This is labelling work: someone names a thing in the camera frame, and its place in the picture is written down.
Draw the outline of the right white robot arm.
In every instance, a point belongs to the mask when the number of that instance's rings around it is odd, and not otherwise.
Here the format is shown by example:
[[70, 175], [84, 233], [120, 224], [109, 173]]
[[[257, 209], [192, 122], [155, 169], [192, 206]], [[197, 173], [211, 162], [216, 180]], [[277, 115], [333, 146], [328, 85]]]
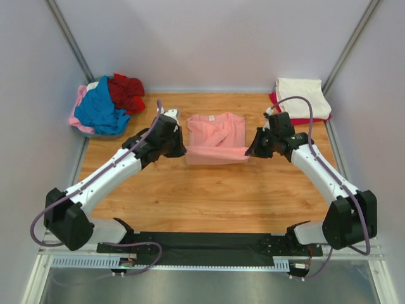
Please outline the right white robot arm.
[[328, 205], [322, 222], [303, 222], [288, 228], [285, 248], [298, 256], [309, 244], [328, 244], [335, 250], [353, 248], [359, 242], [370, 245], [377, 235], [377, 198], [361, 191], [321, 154], [309, 132], [297, 133], [288, 113], [265, 112], [266, 123], [257, 129], [247, 156], [271, 158], [274, 153], [285, 157], [303, 172]]

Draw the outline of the salmon pink t-shirt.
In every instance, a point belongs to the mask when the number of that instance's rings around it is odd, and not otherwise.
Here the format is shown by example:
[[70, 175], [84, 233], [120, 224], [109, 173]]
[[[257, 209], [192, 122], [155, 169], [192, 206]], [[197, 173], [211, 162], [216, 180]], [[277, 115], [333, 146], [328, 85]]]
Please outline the salmon pink t-shirt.
[[187, 119], [189, 145], [188, 165], [229, 165], [245, 163], [246, 120], [225, 112], [220, 115], [193, 115]]

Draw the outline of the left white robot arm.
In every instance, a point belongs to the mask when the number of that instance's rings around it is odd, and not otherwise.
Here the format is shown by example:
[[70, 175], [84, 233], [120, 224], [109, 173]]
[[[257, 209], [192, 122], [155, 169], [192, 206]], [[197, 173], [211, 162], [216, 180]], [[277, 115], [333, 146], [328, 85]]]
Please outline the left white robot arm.
[[91, 213], [112, 190], [160, 156], [180, 158], [185, 154], [178, 118], [178, 110], [165, 111], [83, 181], [47, 194], [44, 225], [62, 245], [76, 251], [86, 244], [110, 243], [119, 254], [132, 249], [132, 229], [127, 223], [118, 218], [93, 218]]

